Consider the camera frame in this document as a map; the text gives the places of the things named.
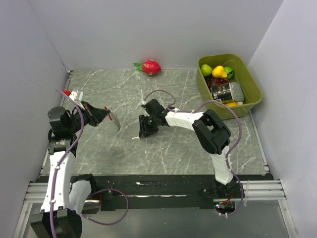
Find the red and silver key organizer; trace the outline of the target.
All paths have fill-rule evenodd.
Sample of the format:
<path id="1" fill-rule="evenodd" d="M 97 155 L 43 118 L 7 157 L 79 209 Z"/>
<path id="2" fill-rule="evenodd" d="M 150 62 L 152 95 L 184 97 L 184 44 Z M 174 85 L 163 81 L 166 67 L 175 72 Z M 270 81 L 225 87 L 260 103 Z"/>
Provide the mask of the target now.
<path id="1" fill-rule="evenodd" d="M 114 123 L 116 126 L 117 131 L 121 130 L 121 124 L 119 122 L 119 119 L 117 115 L 112 111 L 111 108 L 105 107 L 105 110 L 107 111 L 108 118 Z"/>

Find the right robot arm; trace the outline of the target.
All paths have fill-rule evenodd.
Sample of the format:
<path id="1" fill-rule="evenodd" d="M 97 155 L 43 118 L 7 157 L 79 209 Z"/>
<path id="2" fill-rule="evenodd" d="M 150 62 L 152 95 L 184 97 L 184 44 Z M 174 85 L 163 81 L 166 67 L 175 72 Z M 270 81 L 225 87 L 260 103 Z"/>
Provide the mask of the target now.
<path id="1" fill-rule="evenodd" d="M 156 99 L 142 104 L 144 115 L 139 115 L 139 138 L 156 134 L 159 126 L 181 127 L 194 131 L 202 148 L 211 154 L 215 169 L 216 191 L 228 197 L 234 191 L 236 180 L 229 165 L 231 132 L 215 111 L 181 112 L 164 108 Z"/>

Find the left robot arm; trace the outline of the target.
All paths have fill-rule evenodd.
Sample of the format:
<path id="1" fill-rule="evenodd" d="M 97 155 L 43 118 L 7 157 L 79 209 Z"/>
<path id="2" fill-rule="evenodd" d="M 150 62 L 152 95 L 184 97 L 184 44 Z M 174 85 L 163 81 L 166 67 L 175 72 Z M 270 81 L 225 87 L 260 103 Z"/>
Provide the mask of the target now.
<path id="1" fill-rule="evenodd" d="M 77 142 L 84 126 L 98 126 L 110 113 L 108 108 L 98 109 L 85 101 L 73 111 L 62 106 L 49 110 L 49 182 L 40 212 L 30 220 L 37 237 L 81 236 L 82 210 L 86 199 L 97 196 L 98 187 L 92 174 L 71 177 Z"/>

